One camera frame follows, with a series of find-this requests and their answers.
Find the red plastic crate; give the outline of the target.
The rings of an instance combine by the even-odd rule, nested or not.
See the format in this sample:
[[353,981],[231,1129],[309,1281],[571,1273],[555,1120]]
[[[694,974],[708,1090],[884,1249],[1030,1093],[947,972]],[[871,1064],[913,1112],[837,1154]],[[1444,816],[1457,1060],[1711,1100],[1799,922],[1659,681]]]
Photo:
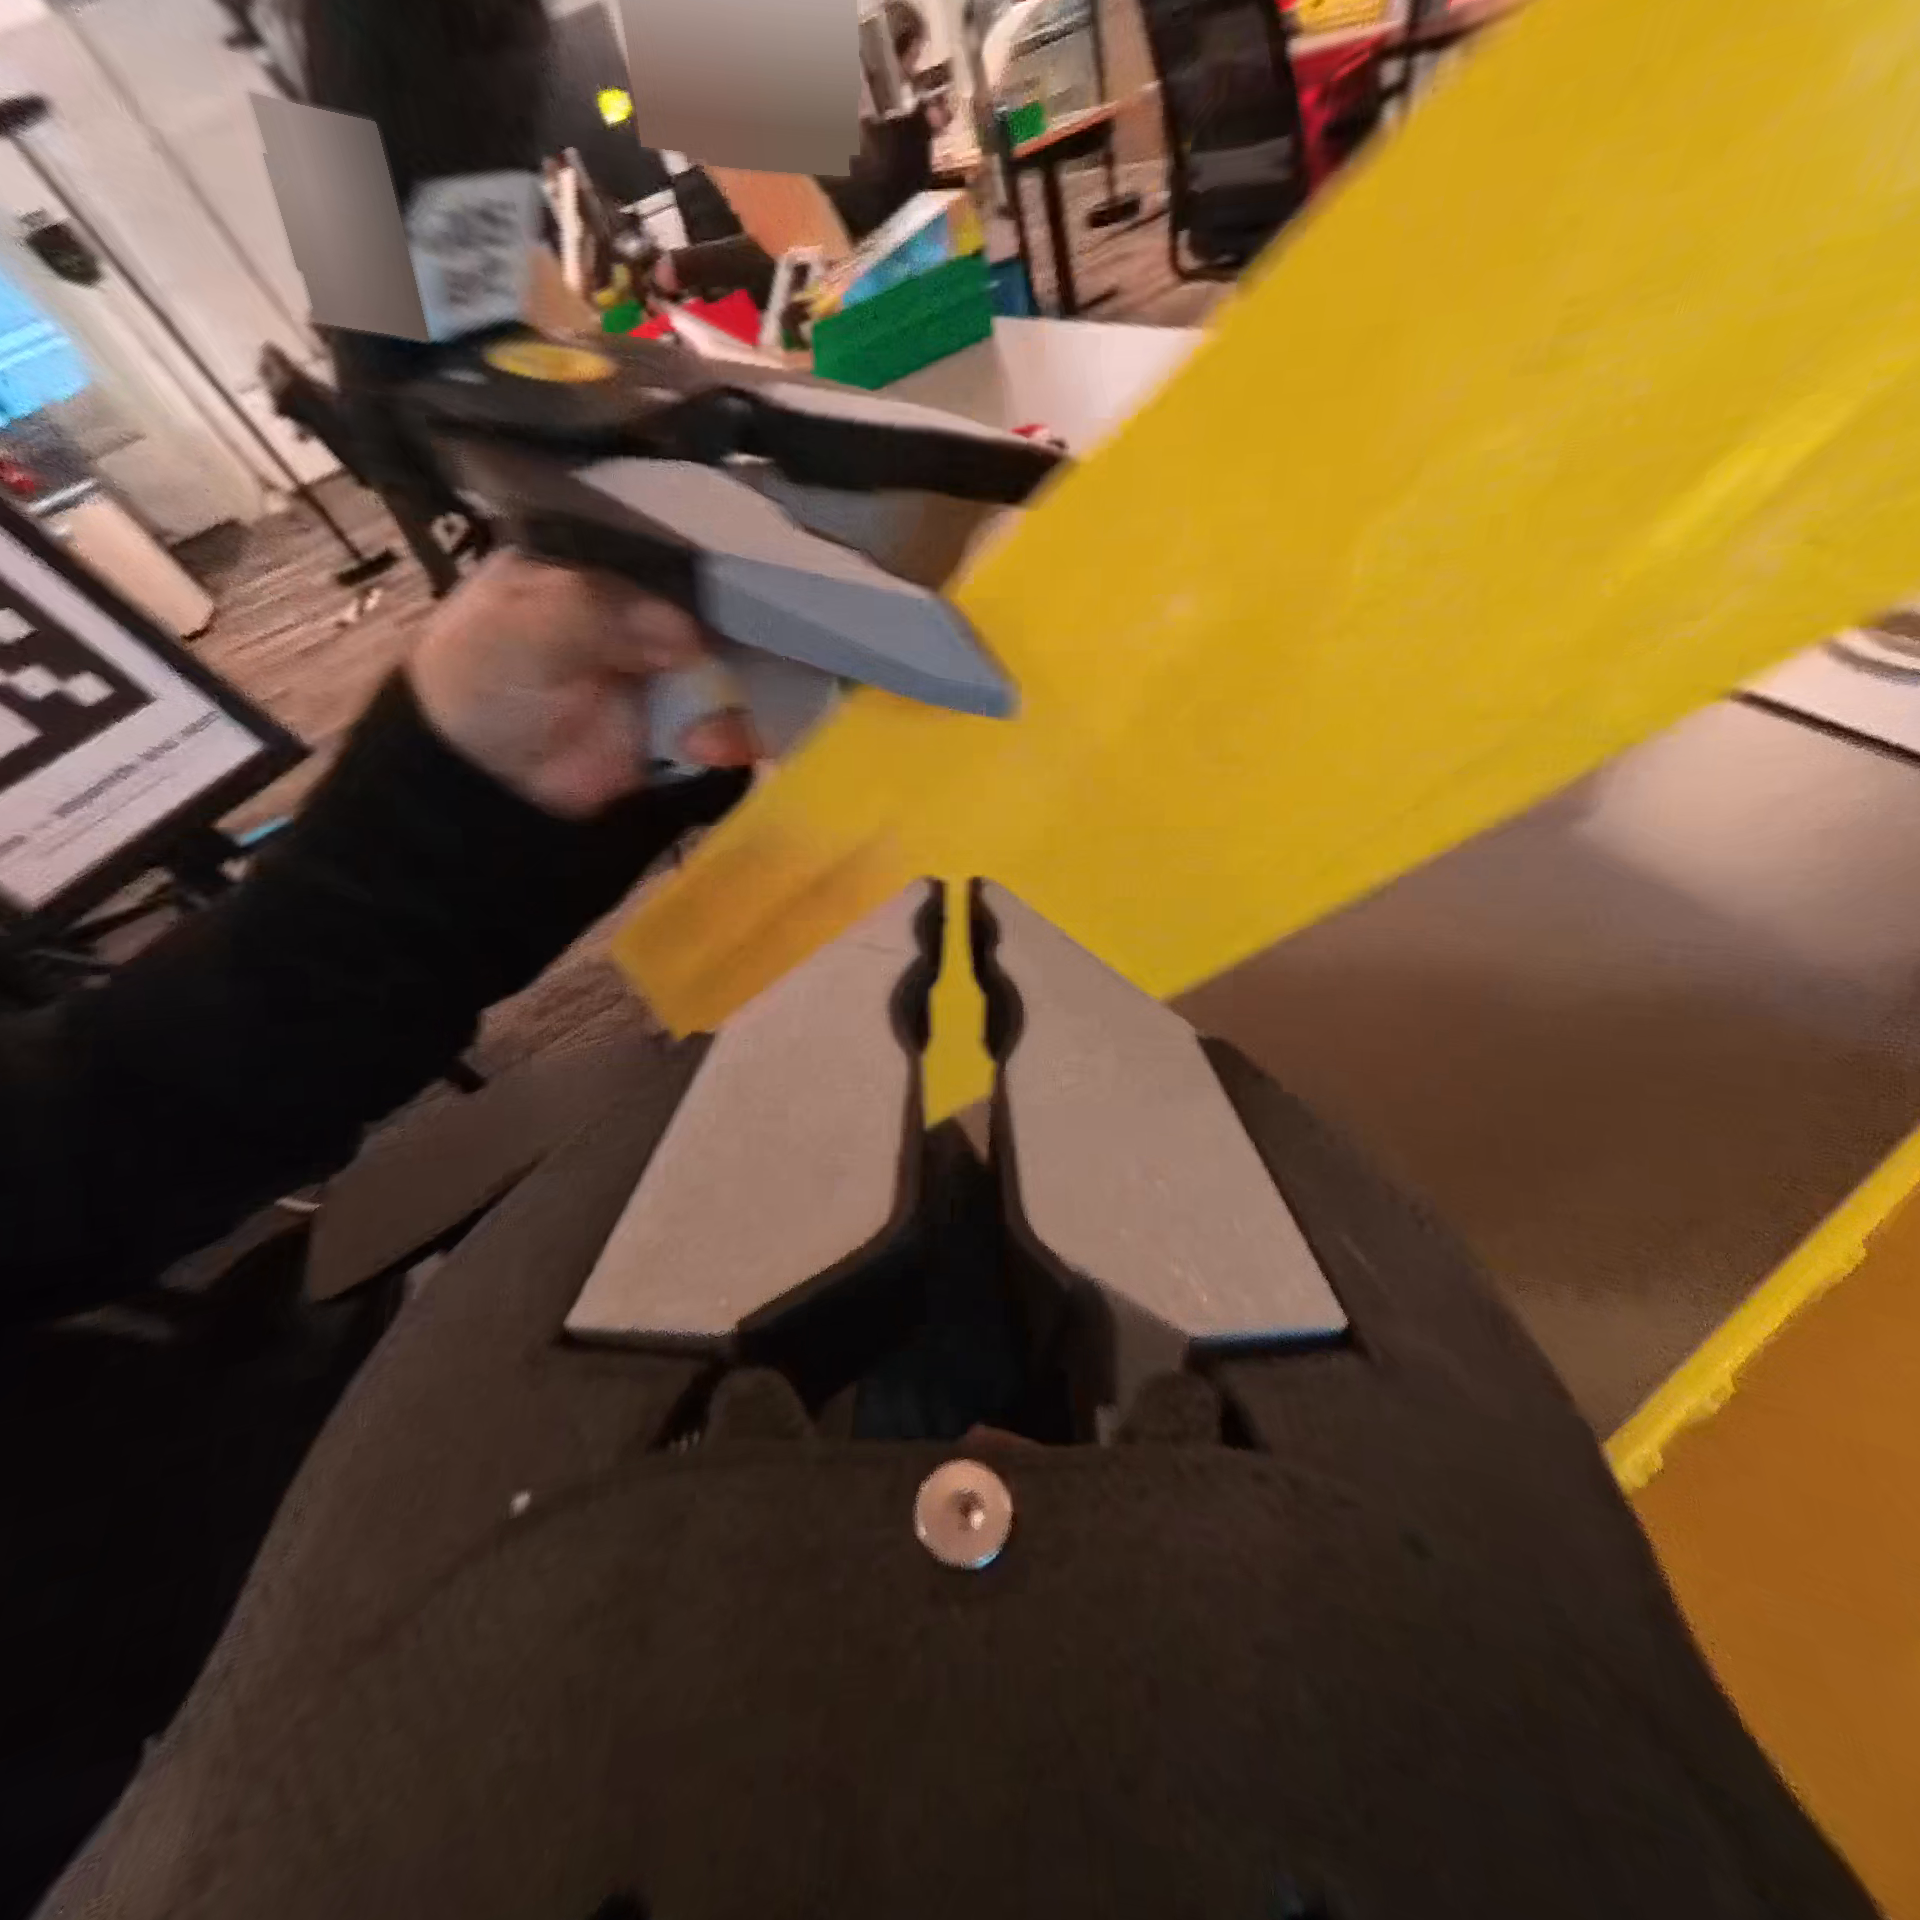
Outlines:
[[630,335],[649,343],[683,343],[696,352],[744,352],[761,349],[761,311],[744,289],[731,289],[717,300],[689,297],[655,308]]

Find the black light stand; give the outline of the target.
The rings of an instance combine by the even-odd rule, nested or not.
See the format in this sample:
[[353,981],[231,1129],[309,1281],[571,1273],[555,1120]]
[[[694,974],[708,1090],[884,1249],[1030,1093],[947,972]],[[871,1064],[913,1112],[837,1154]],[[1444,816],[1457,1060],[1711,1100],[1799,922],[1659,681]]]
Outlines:
[[1,100],[1,138],[39,180],[46,193],[61,206],[60,214],[43,207],[17,216],[24,238],[32,242],[32,252],[37,252],[57,277],[72,284],[92,285],[101,284],[104,274],[109,274],[126,285],[165,343],[172,345],[176,356],[192,367],[195,378],[228,414],[245,442],[249,442],[260,462],[281,479],[281,490],[288,493],[288,498],[292,498],[305,517],[315,518],[332,541],[342,549],[347,565],[339,566],[333,573],[333,582],[339,586],[360,592],[375,581],[388,576],[398,566],[399,558],[388,546],[373,550],[352,538],[319,493],[284,455],[263,423],[252,415],[247,404],[228,389],[221,373],[206,358],[203,349],[196,346],[156,289],[137,274],[134,264],[124,258],[95,221],[92,221],[78,188],[61,180],[53,161],[39,152],[35,135],[51,119],[53,108],[41,94],[9,94]]

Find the yellow plastic bin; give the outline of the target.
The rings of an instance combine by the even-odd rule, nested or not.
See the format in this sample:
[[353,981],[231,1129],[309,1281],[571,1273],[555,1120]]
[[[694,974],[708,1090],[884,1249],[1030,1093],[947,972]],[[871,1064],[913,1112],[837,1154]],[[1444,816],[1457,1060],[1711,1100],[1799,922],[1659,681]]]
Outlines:
[[1605,1447],[1749,1730],[1918,1916],[1918,1136]]
[[716,1028],[919,877],[1161,998],[1918,573],[1918,4],[1527,4],[1251,272],[877,692],[614,936]]

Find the person's left hand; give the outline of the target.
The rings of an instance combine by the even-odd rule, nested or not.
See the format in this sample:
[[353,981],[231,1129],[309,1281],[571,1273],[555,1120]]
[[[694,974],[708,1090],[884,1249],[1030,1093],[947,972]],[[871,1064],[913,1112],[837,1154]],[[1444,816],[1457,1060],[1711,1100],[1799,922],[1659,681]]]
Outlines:
[[454,758],[545,817],[652,801],[737,804],[759,780],[750,717],[707,629],[603,569],[497,550],[421,626],[392,671]]

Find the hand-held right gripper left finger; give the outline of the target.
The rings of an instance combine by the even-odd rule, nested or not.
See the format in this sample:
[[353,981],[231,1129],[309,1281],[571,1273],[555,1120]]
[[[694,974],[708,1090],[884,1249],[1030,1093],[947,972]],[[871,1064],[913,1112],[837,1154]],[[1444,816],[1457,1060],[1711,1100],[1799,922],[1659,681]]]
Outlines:
[[913,879],[708,1037],[569,1337],[763,1338],[904,1224],[941,945]]

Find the black office chair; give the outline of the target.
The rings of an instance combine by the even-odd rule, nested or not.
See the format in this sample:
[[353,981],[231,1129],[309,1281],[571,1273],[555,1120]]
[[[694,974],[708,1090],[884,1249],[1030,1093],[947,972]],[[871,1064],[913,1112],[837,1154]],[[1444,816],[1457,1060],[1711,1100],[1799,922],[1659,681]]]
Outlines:
[[1168,264],[1232,281],[1305,207],[1310,152],[1275,2],[1142,2],[1168,151]]

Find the person's left forearm black sleeve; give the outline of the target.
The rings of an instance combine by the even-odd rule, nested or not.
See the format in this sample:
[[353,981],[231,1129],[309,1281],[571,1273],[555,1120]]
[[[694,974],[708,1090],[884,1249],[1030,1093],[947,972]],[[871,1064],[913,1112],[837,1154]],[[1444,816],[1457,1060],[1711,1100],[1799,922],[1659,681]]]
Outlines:
[[704,773],[563,817],[391,676],[228,895],[102,984],[5,1016],[5,1330],[131,1295],[342,1165],[747,788]]

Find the fiducial marker board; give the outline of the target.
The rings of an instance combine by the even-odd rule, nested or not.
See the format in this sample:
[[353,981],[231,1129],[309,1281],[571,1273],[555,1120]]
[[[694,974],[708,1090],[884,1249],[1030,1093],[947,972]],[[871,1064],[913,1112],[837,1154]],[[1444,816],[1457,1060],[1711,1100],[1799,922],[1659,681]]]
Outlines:
[[15,504],[1,517],[1,919],[68,921],[289,775],[301,738]]

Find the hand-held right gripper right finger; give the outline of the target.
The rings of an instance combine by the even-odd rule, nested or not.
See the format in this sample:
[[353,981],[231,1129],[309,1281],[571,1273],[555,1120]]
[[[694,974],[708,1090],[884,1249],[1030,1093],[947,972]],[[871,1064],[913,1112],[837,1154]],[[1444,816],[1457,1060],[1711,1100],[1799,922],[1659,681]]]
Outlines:
[[1198,1032],[995,879],[972,885],[1012,1226],[1113,1345],[1327,1345],[1350,1318]]

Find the blue monitor screen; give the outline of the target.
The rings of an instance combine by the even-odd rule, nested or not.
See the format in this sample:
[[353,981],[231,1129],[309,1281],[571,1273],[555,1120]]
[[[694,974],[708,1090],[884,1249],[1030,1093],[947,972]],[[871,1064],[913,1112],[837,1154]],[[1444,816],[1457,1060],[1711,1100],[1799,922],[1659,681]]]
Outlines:
[[88,385],[92,369],[83,349],[1,272],[1,428],[57,409]]

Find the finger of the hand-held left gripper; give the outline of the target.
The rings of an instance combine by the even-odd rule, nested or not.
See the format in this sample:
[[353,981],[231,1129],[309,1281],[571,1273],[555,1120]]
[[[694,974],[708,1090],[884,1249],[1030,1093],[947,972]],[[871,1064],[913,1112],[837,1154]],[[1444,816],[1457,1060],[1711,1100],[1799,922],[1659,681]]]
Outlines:
[[729,469],[924,586],[947,586],[1071,462],[1052,438],[829,382],[707,383],[665,404],[660,450]]
[[1016,686],[935,590],[805,527],[727,470],[655,458],[581,469],[624,525],[681,538],[696,617],[716,634],[911,704],[1005,720]]

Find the green plastic crate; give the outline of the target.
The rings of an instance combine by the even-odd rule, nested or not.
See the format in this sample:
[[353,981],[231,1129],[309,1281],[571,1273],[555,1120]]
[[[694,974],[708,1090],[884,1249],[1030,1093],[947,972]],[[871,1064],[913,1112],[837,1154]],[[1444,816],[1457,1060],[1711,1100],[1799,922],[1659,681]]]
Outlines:
[[982,253],[901,279],[817,318],[808,334],[815,376],[877,392],[991,337],[991,264]]

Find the white box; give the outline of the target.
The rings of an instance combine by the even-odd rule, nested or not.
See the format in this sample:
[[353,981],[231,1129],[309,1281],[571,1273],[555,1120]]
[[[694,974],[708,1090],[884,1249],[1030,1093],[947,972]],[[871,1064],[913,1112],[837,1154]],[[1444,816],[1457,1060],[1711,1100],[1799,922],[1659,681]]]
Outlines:
[[196,639],[217,617],[207,590],[117,495],[78,488],[41,518],[79,566],[166,633]]

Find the colourful box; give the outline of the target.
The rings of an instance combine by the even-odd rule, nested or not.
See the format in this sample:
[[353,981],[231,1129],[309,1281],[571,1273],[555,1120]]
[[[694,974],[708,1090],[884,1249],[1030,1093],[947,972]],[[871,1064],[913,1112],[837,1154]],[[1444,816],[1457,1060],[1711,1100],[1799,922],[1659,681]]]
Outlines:
[[860,239],[831,269],[820,311],[846,312],[982,252],[984,231],[974,193],[966,188],[924,190]]

